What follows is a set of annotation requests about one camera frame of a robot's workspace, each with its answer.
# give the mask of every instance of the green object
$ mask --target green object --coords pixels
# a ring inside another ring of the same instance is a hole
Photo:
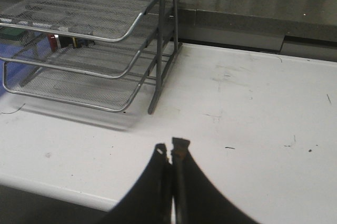
[[[20,41],[27,34],[27,30],[20,28],[3,27],[0,29],[0,38],[4,40]]]

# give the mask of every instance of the white desk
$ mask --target white desk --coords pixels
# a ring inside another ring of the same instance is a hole
[[[0,115],[0,183],[108,210],[176,136],[257,221],[335,223],[336,80],[336,63],[185,44],[153,115],[150,85],[125,114],[6,93],[1,112],[25,105]]]

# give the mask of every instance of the black object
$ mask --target black object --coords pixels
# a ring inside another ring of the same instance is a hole
[[[136,184],[97,224],[169,224],[172,197],[177,224],[257,224],[212,185],[193,160],[189,144],[173,138],[173,165],[165,145],[157,144]]]

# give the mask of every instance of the desk surface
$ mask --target desk surface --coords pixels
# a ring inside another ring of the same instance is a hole
[[[0,184],[112,208],[154,145],[191,140],[217,188],[261,223],[337,219],[337,64],[185,44],[153,115],[0,96]]]

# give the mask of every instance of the black curved edge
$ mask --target black curved edge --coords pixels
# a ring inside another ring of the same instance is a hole
[[[171,168],[166,146],[157,144],[135,185],[97,224],[171,223]]]
[[[193,160],[190,142],[173,138],[173,193],[177,224],[258,224],[224,197]]]

